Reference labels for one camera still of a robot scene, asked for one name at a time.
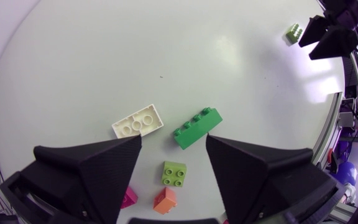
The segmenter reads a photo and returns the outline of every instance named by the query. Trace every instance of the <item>white table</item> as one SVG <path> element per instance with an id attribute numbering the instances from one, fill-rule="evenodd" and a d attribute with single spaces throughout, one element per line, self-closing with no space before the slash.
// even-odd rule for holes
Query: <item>white table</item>
<path id="1" fill-rule="evenodd" d="M 283 35 L 316 14 L 313 0 L 41 1 L 0 60 L 2 173 L 31 163 L 36 145 L 114 139 L 111 124 L 153 103 L 165 126 L 143 138 L 130 183 L 139 201 L 118 223 L 220 216 L 205 138 L 182 151 L 172 132 L 210 106 L 223 117 L 213 135 L 312 148 L 344 89 L 341 59 L 311 61 L 313 46 Z M 163 161 L 188 167 L 164 216 L 152 209 Z"/>

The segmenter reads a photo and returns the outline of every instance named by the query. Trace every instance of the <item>blue object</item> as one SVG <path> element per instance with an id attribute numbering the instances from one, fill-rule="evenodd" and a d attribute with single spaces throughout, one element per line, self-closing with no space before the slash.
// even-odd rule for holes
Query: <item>blue object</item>
<path id="1" fill-rule="evenodd" d="M 344 162 L 340 164 L 338 168 L 338 173 L 331 175 L 341 184 L 350 183 L 353 186 L 355 186 L 356 184 L 357 170 L 351 162 Z"/>

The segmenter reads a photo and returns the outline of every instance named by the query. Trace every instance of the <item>lego brick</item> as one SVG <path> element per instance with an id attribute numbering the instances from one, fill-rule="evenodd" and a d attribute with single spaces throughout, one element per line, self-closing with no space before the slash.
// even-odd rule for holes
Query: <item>lego brick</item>
<path id="1" fill-rule="evenodd" d="M 173 132 L 174 138 L 182 149 L 186 149 L 222 120 L 216 109 L 205 108 L 200 114 L 195 115 L 191 121 L 187 121 L 182 128 L 176 129 Z"/>
<path id="2" fill-rule="evenodd" d="M 177 197 L 175 192 L 168 187 L 165 187 L 155 198 L 153 209 L 164 215 L 171 211 L 172 207 L 176 207 Z"/>
<path id="3" fill-rule="evenodd" d="M 301 37 L 303 29 L 299 28 L 299 24 L 293 24 L 285 34 L 287 39 L 291 42 L 291 44 L 295 44 L 298 42 Z"/>
<path id="4" fill-rule="evenodd" d="M 117 138 L 125 138 L 140 134 L 145 136 L 164 126 L 154 105 L 150 105 L 140 111 L 111 125 Z"/>
<path id="5" fill-rule="evenodd" d="M 178 162 L 164 162 L 161 183 L 176 187 L 182 187 L 187 172 L 186 164 Z"/>
<path id="6" fill-rule="evenodd" d="M 121 209 L 129 207 L 137 202 L 137 195 L 135 192 L 131 189 L 130 186 L 128 186 L 124 199 L 122 200 Z"/>

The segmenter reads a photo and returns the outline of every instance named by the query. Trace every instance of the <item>lime green lego brick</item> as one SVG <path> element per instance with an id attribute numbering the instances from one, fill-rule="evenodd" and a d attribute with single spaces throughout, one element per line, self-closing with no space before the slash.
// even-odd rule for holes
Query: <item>lime green lego brick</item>
<path id="1" fill-rule="evenodd" d="M 175 187 L 182 187 L 183 182 L 185 181 L 186 171 L 186 164 L 165 161 L 161 183 Z"/>
<path id="2" fill-rule="evenodd" d="M 182 128 L 174 131 L 175 140 L 182 149 L 186 149 L 222 120 L 216 109 L 205 108 L 200 114 L 194 116 L 191 121 L 187 121 Z"/>
<path id="3" fill-rule="evenodd" d="M 291 42 L 291 44 L 295 44 L 298 42 L 301 37 L 303 29 L 299 28 L 299 24 L 293 24 L 285 34 L 287 39 Z"/>

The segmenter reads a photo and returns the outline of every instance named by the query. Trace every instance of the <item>orange lego brick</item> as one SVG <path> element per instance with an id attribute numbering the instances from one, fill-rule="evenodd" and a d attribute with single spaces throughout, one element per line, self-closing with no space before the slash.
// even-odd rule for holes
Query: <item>orange lego brick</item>
<path id="1" fill-rule="evenodd" d="M 177 205 L 177 196 L 175 192 L 168 187 L 165 187 L 155 198 L 153 209 L 160 213 L 165 214 L 171 211 L 172 207 Z"/>

